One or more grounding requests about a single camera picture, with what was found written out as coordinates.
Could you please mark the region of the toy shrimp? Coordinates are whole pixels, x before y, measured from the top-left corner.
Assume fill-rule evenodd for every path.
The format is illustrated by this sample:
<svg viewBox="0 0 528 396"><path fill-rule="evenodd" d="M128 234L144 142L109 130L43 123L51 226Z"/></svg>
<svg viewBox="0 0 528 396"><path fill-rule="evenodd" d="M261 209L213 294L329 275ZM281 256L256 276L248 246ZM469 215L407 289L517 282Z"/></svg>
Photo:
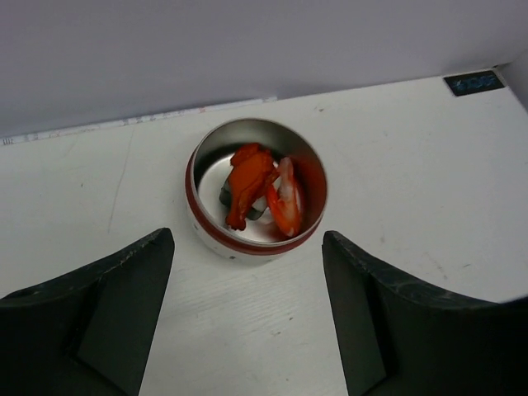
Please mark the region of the toy shrimp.
<svg viewBox="0 0 528 396"><path fill-rule="evenodd" d="M299 189L295 178L294 165L284 157L277 167L280 184L276 189L270 185L266 191L266 202L278 229L288 238L300 232L302 216L299 208Z"/></svg>

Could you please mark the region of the metal bowl with red band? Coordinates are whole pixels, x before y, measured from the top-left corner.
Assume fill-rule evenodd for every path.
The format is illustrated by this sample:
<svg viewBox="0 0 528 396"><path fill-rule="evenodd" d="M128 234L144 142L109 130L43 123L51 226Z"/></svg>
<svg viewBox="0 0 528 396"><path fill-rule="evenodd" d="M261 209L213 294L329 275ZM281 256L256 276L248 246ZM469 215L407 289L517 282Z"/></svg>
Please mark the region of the metal bowl with red band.
<svg viewBox="0 0 528 396"><path fill-rule="evenodd" d="M260 219L247 219L244 230L232 230L225 223L229 211L219 193L232 170L230 159L252 143L269 149L274 161L288 157L294 165L302 216L294 238L278 229L268 208ZM323 218L328 182L320 157L300 134L273 120L242 118L215 127L196 146L186 166L185 194L193 228L208 248L232 261L269 262L314 234Z"/></svg>

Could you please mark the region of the sushi roll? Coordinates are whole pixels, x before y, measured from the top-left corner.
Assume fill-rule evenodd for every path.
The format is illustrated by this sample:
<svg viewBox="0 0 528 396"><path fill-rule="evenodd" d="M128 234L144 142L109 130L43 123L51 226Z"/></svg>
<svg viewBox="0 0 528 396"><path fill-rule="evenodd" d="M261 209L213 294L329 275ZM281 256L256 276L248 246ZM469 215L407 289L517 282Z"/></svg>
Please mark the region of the sushi roll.
<svg viewBox="0 0 528 396"><path fill-rule="evenodd" d="M224 205L227 210L231 209L232 205L232 192L228 183L228 180L225 180L220 193L219 201ZM250 220L260 219L266 211L266 202L263 197L257 199L251 209L247 212L246 218Z"/></svg>

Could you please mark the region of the orange chicken drumstick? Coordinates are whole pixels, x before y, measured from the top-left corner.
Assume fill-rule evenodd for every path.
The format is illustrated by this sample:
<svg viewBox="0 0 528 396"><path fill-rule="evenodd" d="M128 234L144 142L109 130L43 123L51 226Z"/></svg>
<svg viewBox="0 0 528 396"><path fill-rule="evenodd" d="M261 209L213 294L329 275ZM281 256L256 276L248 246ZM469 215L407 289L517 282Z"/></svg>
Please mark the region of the orange chicken drumstick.
<svg viewBox="0 0 528 396"><path fill-rule="evenodd" d="M258 143L244 144L231 157L230 165L233 169L227 181L232 199L226 224L233 230L244 230L248 211L279 173L270 150Z"/></svg>

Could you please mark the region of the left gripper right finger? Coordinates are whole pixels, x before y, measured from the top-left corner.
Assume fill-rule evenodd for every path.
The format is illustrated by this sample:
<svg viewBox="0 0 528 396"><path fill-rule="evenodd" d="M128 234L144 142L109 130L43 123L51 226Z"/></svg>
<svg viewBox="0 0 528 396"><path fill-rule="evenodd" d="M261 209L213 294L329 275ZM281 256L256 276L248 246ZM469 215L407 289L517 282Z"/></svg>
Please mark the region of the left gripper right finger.
<svg viewBox="0 0 528 396"><path fill-rule="evenodd" d="M350 395L524 395L527 300L442 289L336 231L323 269Z"/></svg>

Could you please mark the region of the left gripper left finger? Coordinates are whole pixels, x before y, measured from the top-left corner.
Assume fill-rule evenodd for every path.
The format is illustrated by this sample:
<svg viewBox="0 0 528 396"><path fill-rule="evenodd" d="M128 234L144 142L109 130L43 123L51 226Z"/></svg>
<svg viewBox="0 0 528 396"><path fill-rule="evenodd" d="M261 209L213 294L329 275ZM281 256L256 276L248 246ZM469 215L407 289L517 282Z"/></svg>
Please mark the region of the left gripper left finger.
<svg viewBox="0 0 528 396"><path fill-rule="evenodd" d="M161 228L1 299L3 395L137 395L174 256Z"/></svg>

